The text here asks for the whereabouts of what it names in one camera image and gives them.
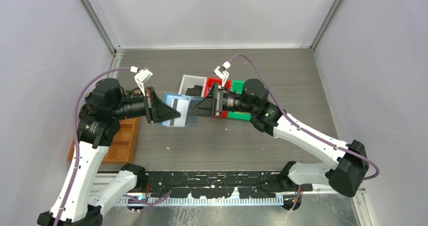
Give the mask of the blue leather card holder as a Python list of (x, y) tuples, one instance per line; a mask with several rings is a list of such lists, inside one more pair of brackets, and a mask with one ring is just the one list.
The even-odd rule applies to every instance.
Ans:
[(160, 125), (175, 128), (196, 126), (198, 123), (198, 117), (190, 116), (188, 112), (193, 106), (202, 100), (203, 97), (164, 92), (162, 101), (178, 111), (181, 115), (178, 118), (164, 121)]

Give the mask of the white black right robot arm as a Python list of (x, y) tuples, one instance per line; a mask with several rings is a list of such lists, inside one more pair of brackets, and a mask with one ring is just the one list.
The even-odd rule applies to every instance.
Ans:
[(328, 185), (339, 194), (354, 197), (369, 170), (365, 146), (332, 138), (273, 104), (259, 79), (244, 82), (240, 94), (214, 85), (208, 95), (190, 106), (189, 115), (215, 117), (223, 111), (250, 114), (250, 123), (260, 132), (289, 141), (317, 157), (319, 163), (290, 161), (282, 170), (280, 184), (293, 191), (303, 184)]

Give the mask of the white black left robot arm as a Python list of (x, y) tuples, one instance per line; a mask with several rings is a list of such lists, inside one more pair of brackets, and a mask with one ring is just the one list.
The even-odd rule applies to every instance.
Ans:
[(77, 125), (77, 141), (71, 167), (53, 205), (39, 215), (38, 225), (101, 225), (105, 215), (129, 191), (141, 192), (147, 186), (145, 168), (125, 164), (117, 176), (97, 194), (91, 195), (99, 166), (107, 154), (120, 121), (146, 117), (152, 124), (180, 117), (165, 104), (152, 87), (148, 97), (125, 97), (117, 79), (98, 81), (91, 92), (89, 109)]

